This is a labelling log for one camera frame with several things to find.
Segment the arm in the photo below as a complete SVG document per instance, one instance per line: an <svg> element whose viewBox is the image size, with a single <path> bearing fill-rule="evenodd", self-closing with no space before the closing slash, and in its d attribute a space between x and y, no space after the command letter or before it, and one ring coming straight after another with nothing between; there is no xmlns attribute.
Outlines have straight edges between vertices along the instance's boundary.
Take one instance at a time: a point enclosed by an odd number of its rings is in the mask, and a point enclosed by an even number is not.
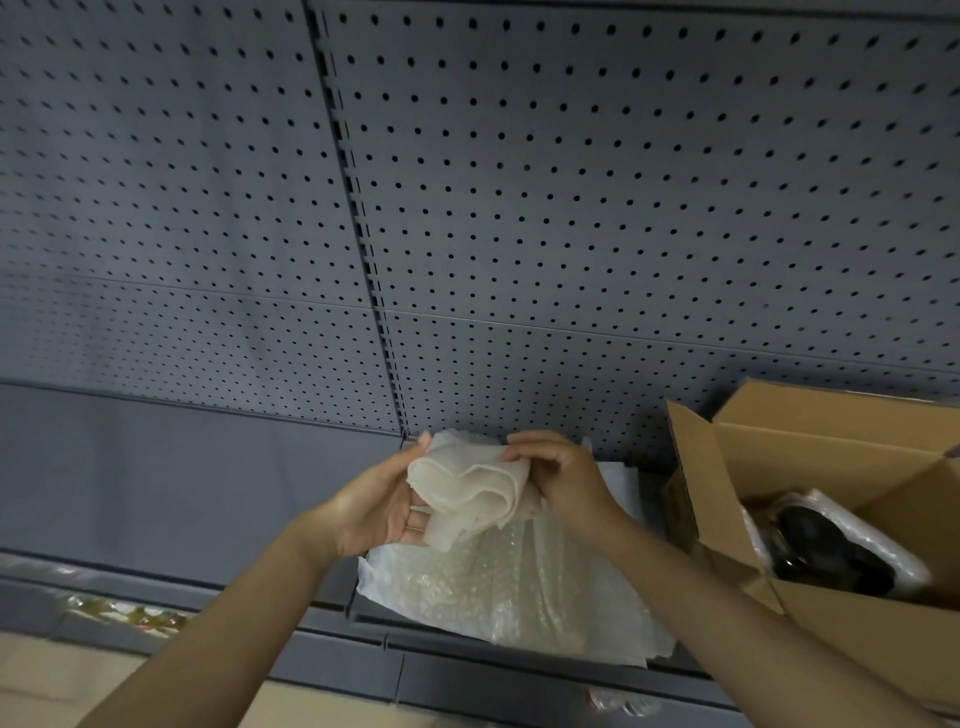
<svg viewBox="0 0 960 728"><path fill-rule="evenodd" d="M374 546L418 543L426 516L411 511L407 465L428 438L351 480L295 518L183 630L80 723L79 728L239 725L337 558Z"/></svg>
<svg viewBox="0 0 960 728"><path fill-rule="evenodd" d="M893 686L651 535L616 504L584 449L553 432L508 442L505 459L534 458L531 479L564 524L623 571L757 728L943 728Z"/></svg>

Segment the finger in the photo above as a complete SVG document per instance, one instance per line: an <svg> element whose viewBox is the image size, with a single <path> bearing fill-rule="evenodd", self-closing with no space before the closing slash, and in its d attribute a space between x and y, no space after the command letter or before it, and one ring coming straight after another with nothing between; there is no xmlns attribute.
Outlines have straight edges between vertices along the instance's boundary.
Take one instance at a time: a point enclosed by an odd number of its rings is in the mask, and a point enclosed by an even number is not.
<svg viewBox="0 0 960 728"><path fill-rule="evenodd" d="M407 528L400 536L400 542L408 546L423 546L423 531L415 531L413 528Z"/></svg>
<svg viewBox="0 0 960 728"><path fill-rule="evenodd" d="M407 530L411 528L415 531L426 530L426 525L430 523L430 517L420 511L410 511L407 517Z"/></svg>
<svg viewBox="0 0 960 728"><path fill-rule="evenodd" d="M569 442L562 434L550 429L528 429L524 432L514 432L507 435L507 442L511 445L513 443L532 443L543 440L557 443Z"/></svg>
<svg viewBox="0 0 960 728"><path fill-rule="evenodd" d="M406 473L407 466L418 457L423 457L426 452L426 446L422 442L417 442L409 448L404 448L395 452L378 466L381 473L389 478L395 478Z"/></svg>
<svg viewBox="0 0 960 728"><path fill-rule="evenodd" d="M555 463L562 462L570 443L540 441L535 443L516 443L510 444L503 451L501 458L508 463L518 460L521 457L536 457L540 460L551 460Z"/></svg>

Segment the forearm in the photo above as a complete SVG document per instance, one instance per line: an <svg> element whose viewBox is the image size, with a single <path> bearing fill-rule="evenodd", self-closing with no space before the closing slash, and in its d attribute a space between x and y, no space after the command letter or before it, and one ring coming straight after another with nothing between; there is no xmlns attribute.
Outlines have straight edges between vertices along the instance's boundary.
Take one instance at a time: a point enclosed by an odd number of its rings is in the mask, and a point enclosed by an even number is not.
<svg viewBox="0 0 960 728"><path fill-rule="evenodd" d="M335 558L311 518L292 521L81 728L238 725Z"/></svg>
<svg viewBox="0 0 960 728"><path fill-rule="evenodd" d="M629 518L601 550L757 728L943 726L832 647L702 570Z"/></svg>

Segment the open cardboard box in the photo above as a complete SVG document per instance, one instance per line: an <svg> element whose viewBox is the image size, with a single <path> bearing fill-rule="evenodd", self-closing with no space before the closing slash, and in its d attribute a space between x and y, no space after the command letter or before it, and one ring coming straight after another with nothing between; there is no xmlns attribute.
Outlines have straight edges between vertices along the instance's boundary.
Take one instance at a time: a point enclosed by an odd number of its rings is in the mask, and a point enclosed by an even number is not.
<svg viewBox="0 0 960 728"><path fill-rule="evenodd" d="M905 692L960 706L960 408L747 380L712 423L667 410L680 458L663 491L671 537ZM738 501L811 488L923 559L933 586L907 603L764 575Z"/></svg>

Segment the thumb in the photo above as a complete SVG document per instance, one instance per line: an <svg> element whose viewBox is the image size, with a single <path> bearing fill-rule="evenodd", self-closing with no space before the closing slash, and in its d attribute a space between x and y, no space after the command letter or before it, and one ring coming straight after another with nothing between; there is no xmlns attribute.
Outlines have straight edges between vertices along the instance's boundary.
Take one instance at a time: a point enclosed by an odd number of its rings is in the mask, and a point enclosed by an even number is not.
<svg viewBox="0 0 960 728"><path fill-rule="evenodd" d="M500 459L509 463L521 457L531 457L562 465L566 460L569 445L567 442L561 443L550 440L540 440L534 443L514 443L503 451Z"/></svg>
<svg viewBox="0 0 960 728"><path fill-rule="evenodd" d="M405 473L407 467L419 457L423 457L426 449L430 446L430 435L424 432L417 443L410 448L404 448L388 457L379 468L383 475L388 478L395 478Z"/></svg>

